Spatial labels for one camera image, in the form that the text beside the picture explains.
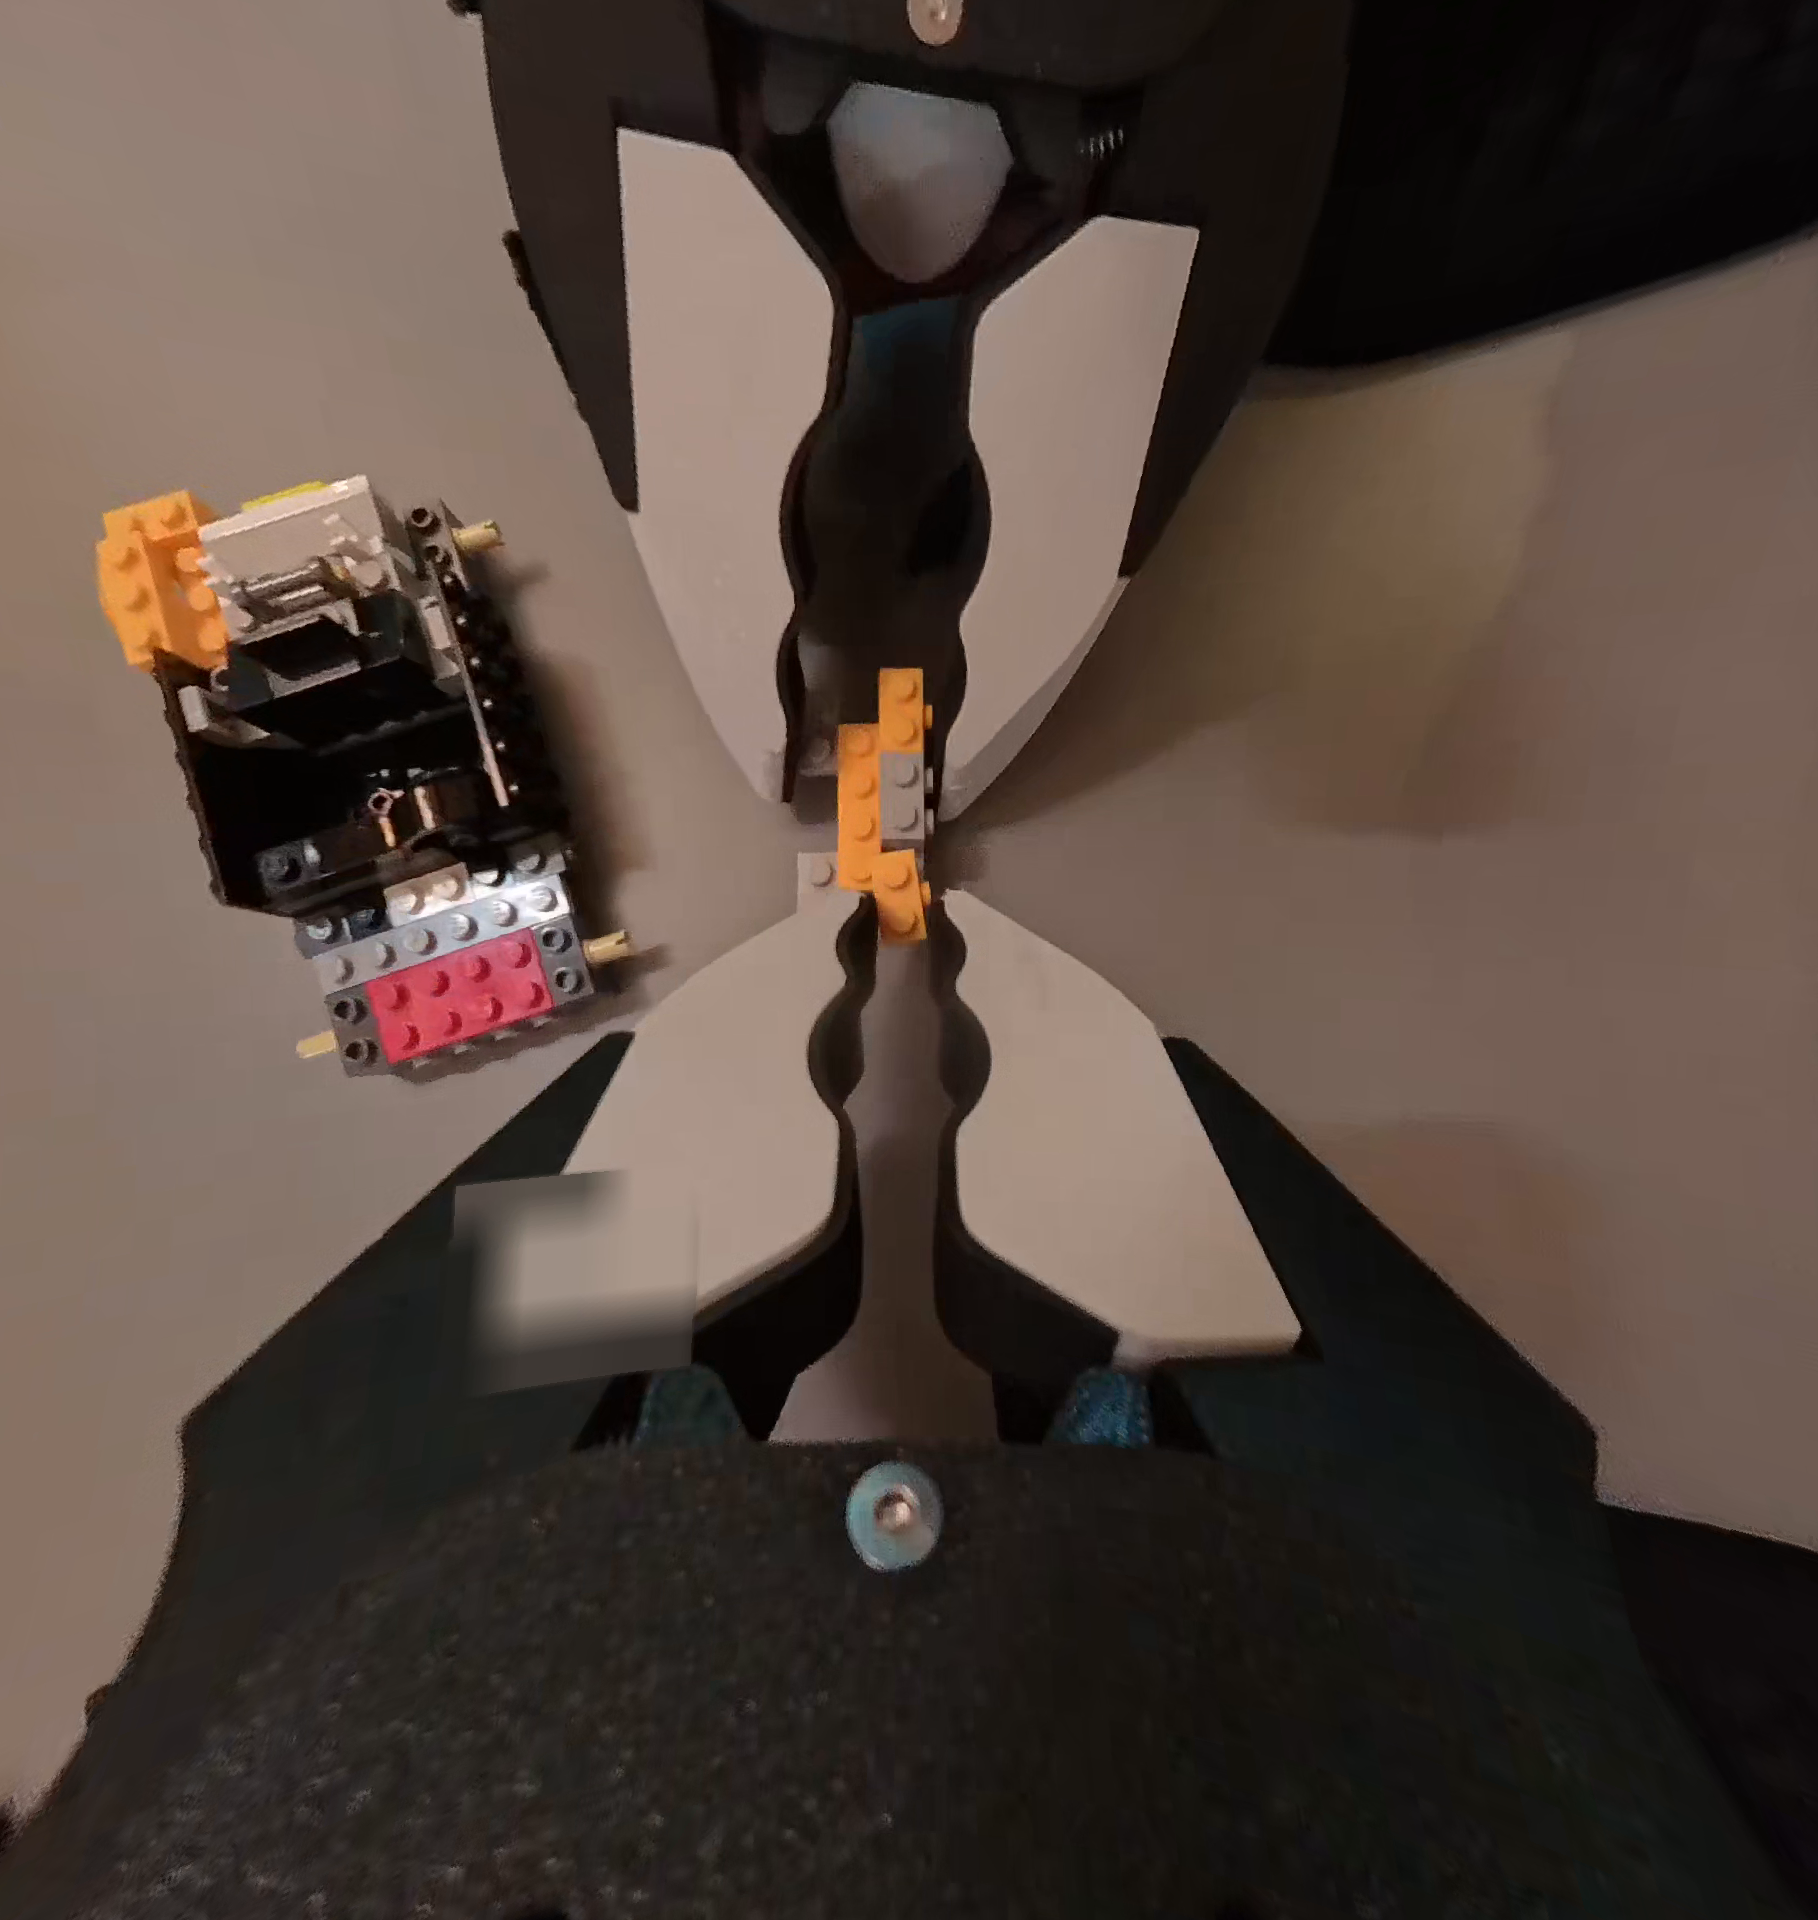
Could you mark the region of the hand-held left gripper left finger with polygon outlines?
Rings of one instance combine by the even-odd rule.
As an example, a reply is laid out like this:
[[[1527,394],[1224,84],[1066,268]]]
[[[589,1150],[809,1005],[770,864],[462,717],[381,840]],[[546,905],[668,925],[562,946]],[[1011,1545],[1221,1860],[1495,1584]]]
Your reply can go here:
[[[635,1368],[709,1368],[749,1431],[861,1302],[868,1000],[869,901],[800,854],[793,910],[656,1005],[568,1164],[600,1204],[570,1307]]]

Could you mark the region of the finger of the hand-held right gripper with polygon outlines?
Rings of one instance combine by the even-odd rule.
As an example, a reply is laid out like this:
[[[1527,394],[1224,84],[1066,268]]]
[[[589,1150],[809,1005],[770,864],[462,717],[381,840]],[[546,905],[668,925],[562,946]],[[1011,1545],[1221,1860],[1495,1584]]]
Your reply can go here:
[[[1196,228],[1095,218],[997,290],[969,357],[988,548],[962,610],[967,683],[941,811],[977,803],[1057,702],[1123,589],[1123,554]]]
[[[622,129],[617,179],[631,536],[724,752],[758,798],[786,803],[780,665],[800,598],[786,500],[826,405],[831,287],[729,152]]]

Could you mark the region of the orange grey toy brick assembly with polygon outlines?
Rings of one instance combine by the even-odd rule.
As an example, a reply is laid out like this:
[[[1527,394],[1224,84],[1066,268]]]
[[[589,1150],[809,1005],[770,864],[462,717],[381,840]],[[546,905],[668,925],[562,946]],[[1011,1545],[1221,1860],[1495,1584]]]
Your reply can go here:
[[[935,710],[914,665],[875,677],[874,717],[835,736],[835,883],[868,894],[885,944],[925,940],[929,883],[923,851],[935,819],[927,734]]]

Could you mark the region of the toy brick car model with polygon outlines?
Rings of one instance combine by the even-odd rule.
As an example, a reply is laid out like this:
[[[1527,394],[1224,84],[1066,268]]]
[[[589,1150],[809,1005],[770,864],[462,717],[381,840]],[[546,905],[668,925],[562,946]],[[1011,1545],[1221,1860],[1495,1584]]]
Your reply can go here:
[[[348,1075],[518,1045],[622,983],[492,516],[365,474],[109,509],[103,615],[160,692],[211,894],[280,921]]]

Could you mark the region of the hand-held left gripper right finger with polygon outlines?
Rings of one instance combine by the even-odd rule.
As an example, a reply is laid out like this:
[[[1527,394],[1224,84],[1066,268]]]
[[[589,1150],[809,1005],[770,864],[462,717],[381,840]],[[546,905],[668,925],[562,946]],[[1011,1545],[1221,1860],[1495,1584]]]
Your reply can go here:
[[[1156,1026],[1092,967],[948,890],[932,1282],[1002,1438],[1078,1379],[1290,1354],[1302,1325]]]

